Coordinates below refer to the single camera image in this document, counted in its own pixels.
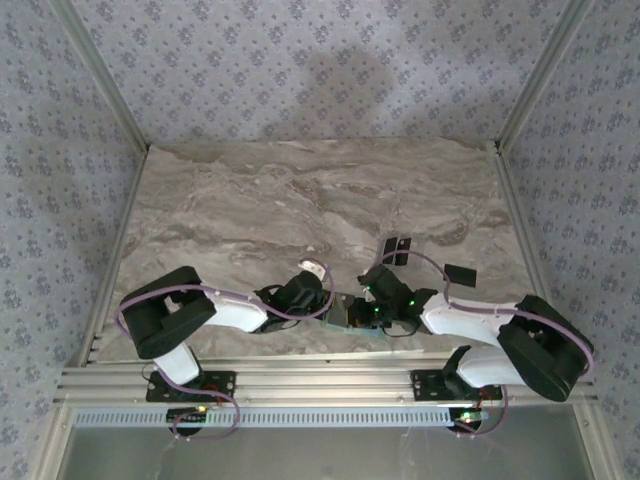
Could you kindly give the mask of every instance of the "marble tabletop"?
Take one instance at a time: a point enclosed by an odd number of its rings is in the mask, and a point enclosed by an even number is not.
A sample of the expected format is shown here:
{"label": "marble tabletop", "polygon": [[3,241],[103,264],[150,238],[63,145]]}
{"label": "marble tabletop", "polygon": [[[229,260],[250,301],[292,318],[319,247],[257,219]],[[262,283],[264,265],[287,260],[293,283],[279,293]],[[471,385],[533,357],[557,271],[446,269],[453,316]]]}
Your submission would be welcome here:
{"label": "marble tabletop", "polygon": [[[112,315],[124,295],[182,265],[204,283],[241,293],[284,283],[302,257],[328,263],[338,290],[390,233],[441,264],[478,271],[460,298],[496,302],[532,290],[494,165],[483,148],[433,138],[152,146],[129,221],[124,255],[97,361],[137,360]],[[396,269],[413,288],[442,279],[412,258]],[[205,327],[188,342],[199,358],[448,350],[468,341],[417,334],[368,338],[302,322],[250,335]]]}

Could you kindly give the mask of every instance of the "glass panel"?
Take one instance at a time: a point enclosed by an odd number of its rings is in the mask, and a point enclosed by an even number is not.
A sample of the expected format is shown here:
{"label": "glass panel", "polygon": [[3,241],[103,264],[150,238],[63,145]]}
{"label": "glass panel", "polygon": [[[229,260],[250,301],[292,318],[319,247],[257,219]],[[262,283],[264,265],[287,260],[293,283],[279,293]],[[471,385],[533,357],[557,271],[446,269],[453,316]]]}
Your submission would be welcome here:
{"label": "glass panel", "polygon": [[444,428],[239,429],[217,442],[164,428],[76,428],[60,480],[593,478],[570,406],[514,407],[486,437]]}

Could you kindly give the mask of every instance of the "patterned wallpaper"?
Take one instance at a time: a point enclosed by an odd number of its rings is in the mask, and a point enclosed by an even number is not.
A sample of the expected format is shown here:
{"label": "patterned wallpaper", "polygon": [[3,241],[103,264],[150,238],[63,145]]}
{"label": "patterned wallpaper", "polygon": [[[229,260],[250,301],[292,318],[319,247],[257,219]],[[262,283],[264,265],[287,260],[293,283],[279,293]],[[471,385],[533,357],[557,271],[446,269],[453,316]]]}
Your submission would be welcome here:
{"label": "patterned wallpaper", "polygon": [[46,2],[0,2],[0,478],[25,478],[136,154]]}
{"label": "patterned wallpaper", "polygon": [[557,305],[640,478],[640,4],[596,3],[509,153]]}
{"label": "patterned wallpaper", "polygon": [[495,138],[565,0],[74,0],[149,143]]}

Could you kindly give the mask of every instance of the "gray marble surface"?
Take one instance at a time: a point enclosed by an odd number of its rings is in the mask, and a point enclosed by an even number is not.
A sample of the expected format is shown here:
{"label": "gray marble surface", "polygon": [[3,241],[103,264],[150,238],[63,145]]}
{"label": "gray marble surface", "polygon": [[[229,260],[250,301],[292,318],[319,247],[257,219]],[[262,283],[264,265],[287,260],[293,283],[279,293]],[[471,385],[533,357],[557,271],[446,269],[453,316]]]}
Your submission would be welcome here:
{"label": "gray marble surface", "polygon": [[[524,260],[482,148],[435,139],[369,139],[154,146],[127,232],[110,312],[124,295],[182,265],[206,284],[242,293],[286,282],[298,260],[332,267],[339,291],[361,293],[356,276],[390,232],[411,234],[438,262],[478,270],[460,298],[518,300],[531,291]],[[398,269],[411,286],[441,288],[427,265]],[[98,361],[136,360],[105,323]],[[200,358],[363,351],[447,350],[444,336],[372,339],[303,322],[249,335],[205,327],[190,340]]]}

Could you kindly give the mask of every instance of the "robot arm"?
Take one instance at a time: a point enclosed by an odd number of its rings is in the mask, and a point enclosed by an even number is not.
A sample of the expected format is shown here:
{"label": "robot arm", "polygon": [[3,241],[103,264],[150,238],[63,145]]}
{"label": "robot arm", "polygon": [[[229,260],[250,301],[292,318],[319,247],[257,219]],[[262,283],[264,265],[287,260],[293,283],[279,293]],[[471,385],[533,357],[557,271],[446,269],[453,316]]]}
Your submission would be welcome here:
{"label": "robot arm", "polygon": [[[193,289],[174,289],[123,309],[139,357],[153,360],[170,379],[184,385],[201,373],[185,340],[203,325],[234,327],[247,333],[268,333],[295,326],[297,321],[274,312],[308,316],[327,303],[321,281],[324,271],[318,271],[315,265],[301,266],[305,270],[286,285],[257,291],[260,302],[215,290],[201,291],[201,280],[192,267],[182,267],[131,293],[123,303],[158,289],[193,285]],[[585,369],[584,353],[557,331],[517,315],[498,313],[505,309],[539,313],[584,339],[538,297],[527,296],[518,304],[502,305],[456,300],[469,309],[494,312],[474,313],[451,307],[452,299],[447,302],[436,290],[412,291],[383,265],[372,268],[358,280],[372,297],[372,301],[356,299],[350,307],[352,316],[358,316],[360,328],[400,324],[410,332],[458,335],[488,345],[464,347],[464,352],[455,353],[447,365],[447,381],[461,395],[469,387],[526,384],[546,398],[564,401]],[[586,339],[584,342],[593,349]]]}

